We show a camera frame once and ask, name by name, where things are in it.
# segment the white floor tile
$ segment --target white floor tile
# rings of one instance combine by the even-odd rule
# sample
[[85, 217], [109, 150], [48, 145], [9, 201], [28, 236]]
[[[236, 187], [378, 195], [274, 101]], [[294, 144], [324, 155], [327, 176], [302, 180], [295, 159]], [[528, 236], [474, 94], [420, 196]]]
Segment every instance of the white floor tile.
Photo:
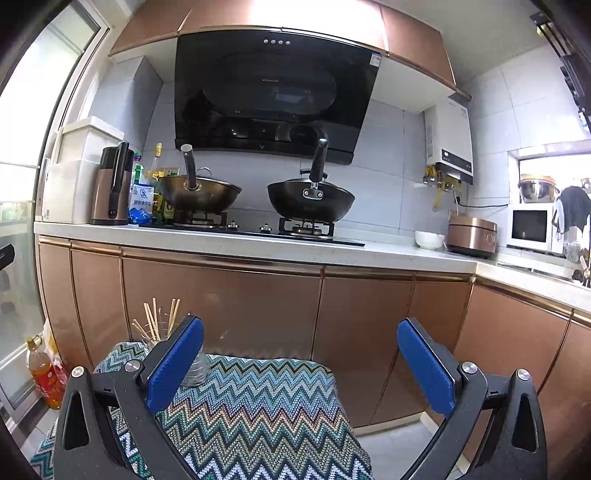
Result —
[[51, 408], [43, 415], [41, 420], [37, 423], [37, 428], [41, 430], [43, 433], [47, 433], [53, 424], [56, 422], [57, 418], [60, 416], [59, 410], [52, 410]]
[[[416, 422], [387, 432], [359, 437], [359, 443], [371, 458], [374, 480], [398, 480], [410, 468], [431, 440], [431, 433]], [[450, 480], [460, 478], [455, 468]]]
[[27, 458], [27, 460], [29, 460], [33, 456], [33, 454], [39, 447], [39, 444], [43, 441], [44, 438], [45, 434], [41, 430], [39, 430], [38, 428], [33, 429], [33, 431], [30, 433], [30, 435], [27, 437], [27, 439], [21, 446], [21, 452]]

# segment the dark cloth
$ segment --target dark cloth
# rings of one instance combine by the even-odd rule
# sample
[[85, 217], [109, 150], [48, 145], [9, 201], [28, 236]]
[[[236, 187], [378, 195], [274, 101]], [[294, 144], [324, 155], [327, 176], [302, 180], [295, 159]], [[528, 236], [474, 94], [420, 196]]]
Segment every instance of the dark cloth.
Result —
[[562, 202], [564, 209], [564, 231], [575, 226], [584, 230], [587, 225], [587, 217], [591, 213], [591, 199], [581, 187], [565, 188], [558, 200]]

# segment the countertop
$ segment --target countertop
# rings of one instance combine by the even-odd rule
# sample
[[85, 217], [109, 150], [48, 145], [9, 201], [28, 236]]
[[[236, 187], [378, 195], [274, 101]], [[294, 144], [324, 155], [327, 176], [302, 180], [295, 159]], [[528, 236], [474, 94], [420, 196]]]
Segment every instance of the countertop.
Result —
[[256, 260], [476, 274], [591, 313], [591, 290], [578, 283], [516, 271], [500, 266], [495, 261], [421, 249], [413, 246], [409, 239], [401, 239], [399, 243], [393, 244], [365, 242], [364, 247], [355, 247], [288, 238], [140, 228], [136, 225], [97, 226], [48, 222], [35, 222], [34, 233], [127, 247]]

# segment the range hood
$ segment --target range hood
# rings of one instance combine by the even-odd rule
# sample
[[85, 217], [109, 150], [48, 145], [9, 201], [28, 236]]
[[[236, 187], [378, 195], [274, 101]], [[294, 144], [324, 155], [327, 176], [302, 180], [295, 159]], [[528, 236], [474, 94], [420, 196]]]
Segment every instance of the range hood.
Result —
[[303, 33], [222, 30], [178, 38], [176, 147], [312, 158], [348, 165], [381, 55]]

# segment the sliding glass door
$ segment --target sliding glass door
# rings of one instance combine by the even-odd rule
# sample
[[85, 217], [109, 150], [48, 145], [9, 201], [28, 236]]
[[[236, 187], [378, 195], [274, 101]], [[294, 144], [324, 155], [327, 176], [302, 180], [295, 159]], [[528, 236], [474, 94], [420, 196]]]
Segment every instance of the sliding glass door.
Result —
[[74, 2], [35, 39], [0, 95], [0, 401], [18, 422], [39, 397], [25, 366], [25, 339], [43, 329], [33, 258], [35, 185], [48, 129], [72, 73], [100, 28]]

